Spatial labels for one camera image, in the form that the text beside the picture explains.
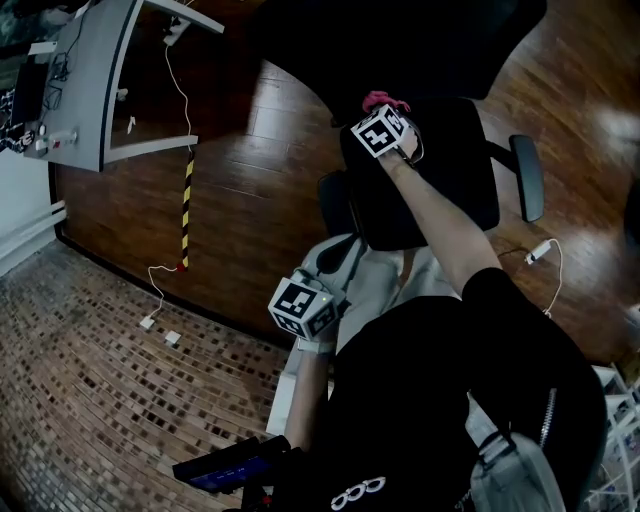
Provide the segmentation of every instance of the desk leg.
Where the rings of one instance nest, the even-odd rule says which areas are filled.
[[[104,163],[108,164],[123,158],[144,155],[146,153],[154,153],[164,149],[180,148],[184,146],[195,146],[198,143],[196,135],[184,135],[182,137],[171,137],[169,139],[151,140],[149,142],[140,142],[138,144],[129,144],[111,148],[105,152]]]

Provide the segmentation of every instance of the white logo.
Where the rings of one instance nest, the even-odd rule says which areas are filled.
[[[373,480],[365,480],[361,484],[354,485],[331,500],[331,509],[336,512],[342,510],[347,502],[358,501],[365,493],[376,493],[381,490],[386,483],[387,479],[384,476],[379,476]]]

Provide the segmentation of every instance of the office chair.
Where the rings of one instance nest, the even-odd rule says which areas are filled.
[[[545,0],[267,0],[250,34],[264,58],[311,88],[345,126],[347,171],[319,183],[331,236],[357,230],[376,250],[426,245],[408,207],[350,127],[382,90],[411,106],[425,156],[416,170],[482,229],[500,220],[491,158],[517,176],[522,217],[542,216],[542,171],[533,141],[510,150],[485,140],[471,99],[487,96],[505,60],[542,19]]]

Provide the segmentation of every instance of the white desk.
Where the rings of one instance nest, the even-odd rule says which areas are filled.
[[[47,133],[76,130],[75,144],[38,155],[32,144],[25,156],[91,171],[101,171],[105,164],[132,156],[197,144],[195,135],[171,137],[139,144],[111,147],[113,111],[122,63],[131,33],[143,3],[153,5],[171,16],[190,21],[221,34],[224,26],[174,0],[103,0],[82,17],[65,26],[57,37],[56,51],[67,51],[82,33],[69,55],[69,74],[61,85],[59,107],[46,113],[43,123]]]

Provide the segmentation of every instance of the wall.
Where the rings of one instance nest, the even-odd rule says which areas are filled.
[[[48,163],[11,150],[0,153],[0,236],[51,204]],[[49,228],[0,260],[0,276],[55,239]]]

